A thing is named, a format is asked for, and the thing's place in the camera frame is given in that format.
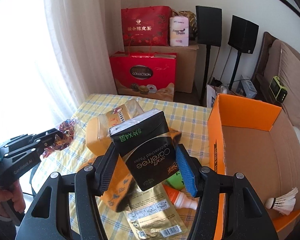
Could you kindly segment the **person's left hand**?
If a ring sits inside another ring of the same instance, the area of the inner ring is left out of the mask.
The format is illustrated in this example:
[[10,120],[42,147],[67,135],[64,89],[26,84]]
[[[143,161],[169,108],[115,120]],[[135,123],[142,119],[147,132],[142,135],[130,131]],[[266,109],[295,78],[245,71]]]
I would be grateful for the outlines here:
[[14,210],[18,213],[23,213],[26,208],[25,200],[23,197],[23,191],[19,181],[15,181],[13,185],[13,190],[1,190],[0,189],[0,216],[5,218],[10,218],[5,209],[2,206],[3,202],[11,200],[13,202]]

